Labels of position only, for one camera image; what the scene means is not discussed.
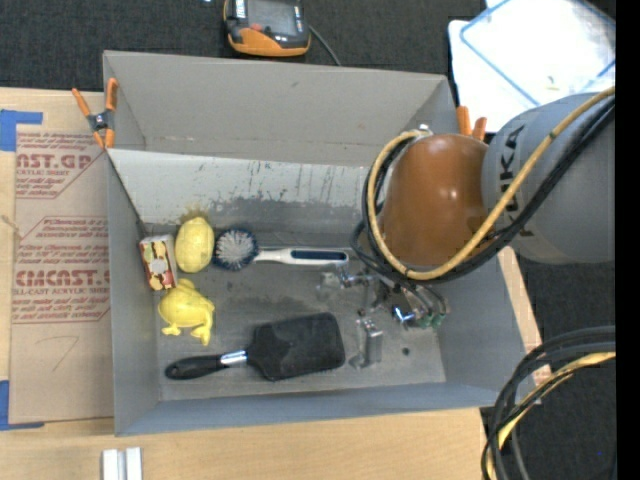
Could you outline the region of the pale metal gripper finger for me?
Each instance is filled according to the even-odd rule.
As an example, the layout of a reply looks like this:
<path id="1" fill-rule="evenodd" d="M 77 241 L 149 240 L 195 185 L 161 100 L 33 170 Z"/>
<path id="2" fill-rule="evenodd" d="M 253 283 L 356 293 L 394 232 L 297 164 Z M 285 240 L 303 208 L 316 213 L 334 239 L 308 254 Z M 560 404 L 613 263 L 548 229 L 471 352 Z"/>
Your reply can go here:
<path id="1" fill-rule="evenodd" d="M 350 275 L 347 268 L 338 267 L 332 271 L 320 273 L 320 280 L 316 286 L 316 295 L 318 298 L 330 298 L 354 285 L 354 277 Z"/>
<path id="2" fill-rule="evenodd" d="M 364 369 L 381 362 L 384 332 L 370 318 L 356 320 L 356 354 L 349 359 L 355 369 Z"/>

